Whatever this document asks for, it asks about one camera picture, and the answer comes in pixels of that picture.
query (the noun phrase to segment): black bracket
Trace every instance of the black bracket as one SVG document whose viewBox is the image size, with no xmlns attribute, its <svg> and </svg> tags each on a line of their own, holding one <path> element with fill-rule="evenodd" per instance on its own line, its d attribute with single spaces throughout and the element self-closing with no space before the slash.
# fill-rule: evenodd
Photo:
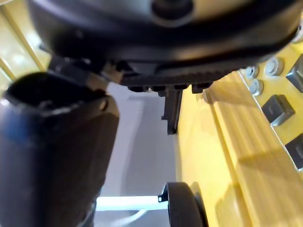
<svg viewBox="0 0 303 227">
<path fill-rule="evenodd" d="M 168 91 L 165 98 L 164 115 L 162 120 L 167 120 L 167 134 L 174 135 L 177 133 L 180 108 L 182 100 L 181 91 Z"/>
</svg>

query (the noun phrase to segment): gray floor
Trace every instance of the gray floor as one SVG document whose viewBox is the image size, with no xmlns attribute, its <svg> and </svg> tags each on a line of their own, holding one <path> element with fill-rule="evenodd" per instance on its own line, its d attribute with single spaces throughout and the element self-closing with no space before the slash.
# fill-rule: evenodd
<svg viewBox="0 0 303 227">
<path fill-rule="evenodd" d="M 158 195 L 164 184 L 176 181 L 175 137 L 167 135 L 161 120 L 164 98 L 156 93 L 133 93 L 111 85 L 109 93 L 120 110 L 116 143 L 101 196 Z M 96 227 L 110 227 L 129 211 L 97 212 Z M 167 211 L 150 211 L 130 227 L 168 227 Z"/>
</svg>

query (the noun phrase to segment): caster wheel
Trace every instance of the caster wheel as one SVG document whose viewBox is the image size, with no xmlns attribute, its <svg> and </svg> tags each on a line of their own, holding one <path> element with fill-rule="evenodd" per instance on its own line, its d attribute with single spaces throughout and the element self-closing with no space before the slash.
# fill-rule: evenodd
<svg viewBox="0 0 303 227">
<path fill-rule="evenodd" d="M 169 223 L 171 227 L 206 227 L 205 213 L 186 183 L 167 183 L 159 201 L 169 202 Z"/>
</svg>

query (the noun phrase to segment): wheel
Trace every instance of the wheel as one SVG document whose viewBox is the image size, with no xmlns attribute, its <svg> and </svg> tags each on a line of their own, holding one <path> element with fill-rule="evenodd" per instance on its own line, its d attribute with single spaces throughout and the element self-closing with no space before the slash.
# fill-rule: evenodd
<svg viewBox="0 0 303 227">
<path fill-rule="evenodd" d="M 167 183 L 161 201 L 169 201 L 171 227 L 206 227 L 206 215 L 201 212 L 190 187 L 186 183 Z"/>
</svg>

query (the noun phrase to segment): yellow surface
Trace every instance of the yellow surface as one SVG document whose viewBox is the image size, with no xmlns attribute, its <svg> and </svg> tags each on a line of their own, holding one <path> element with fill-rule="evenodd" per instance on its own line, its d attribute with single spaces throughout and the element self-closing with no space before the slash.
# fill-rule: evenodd
<svg viewBox="0 0 303 227">
<path fill-rule="evenodd" d="M 23 0 L 14 0 L 1 6 L 1 11 L 38 68 L 45 70 L 51 56 L 39 49 L 39 45 L 42 42 L 32 26 L 25 2 Z"/>
<path fill-rule="evenodd" d="M 303 226 L 302 180 L 241 76 L 205 93 L 184 92 L 178 136 L 181 179 L 198 183 L 210 226 Z M 228 225 L 233 207 L 244 215 Z"/>
<path fill-rule="evenodd" d="M 8 88 L 10 83 L 11 79 L 4 72 L 4 70 L 0 68 L 0 94 L 2 94 Z"/>
<path fill-rule="evenodd" d="M 10 77 L 19 77 L 39 70 L 2 14 L 0 34 L 0 66 Z"/>
<path fill-rule="evenodd" d="M 228 191 L 238 182 L 215 115 L 214 106 L 207 104 L 204 99 L 197 101 L 191 89 L 183 92 L 178 125 L 180 150 L 176 153 L 179 160 L 177 169 L 181 172 L 182 181 L 189 185 L 198 184 L 212 227 L 219 226 L 217 212 L 222 215 L 221 210 L 228 206 L 224 198 L 229 196 Z M 238 223 L 236 226 L 250 226 L 250 219 L 245 218 L 245 204 L 240 202 L 241 194 L 238 197 L 240 199 L 233 199 L 235 212 L 225 218 L 235 220 L 234 223 Z"/>
</svg>

